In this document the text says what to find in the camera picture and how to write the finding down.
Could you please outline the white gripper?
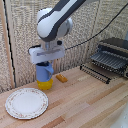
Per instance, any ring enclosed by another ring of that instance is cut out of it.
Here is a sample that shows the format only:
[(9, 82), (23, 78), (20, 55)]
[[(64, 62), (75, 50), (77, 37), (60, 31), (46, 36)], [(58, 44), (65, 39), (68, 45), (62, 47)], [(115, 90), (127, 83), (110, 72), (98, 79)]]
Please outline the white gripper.
[(47, 50), (44, 50), (41, 45), (29, 49), (30, 60), (33, 64), (62, 58), (65, 55), (63, 42), (60, 40), (50, 42), (46, 47)]

